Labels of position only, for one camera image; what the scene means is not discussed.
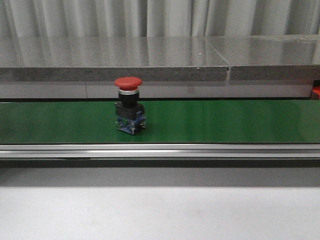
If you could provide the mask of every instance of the red object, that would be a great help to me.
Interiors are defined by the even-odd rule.
[[[120,77],[114,84],[123,91],[134,91],[142,84],[142,80],[135,76]]]
[[[320,100],[320,86],[315,86],[312,89],[312,92],[314,92],[318,96],[318,99]]]

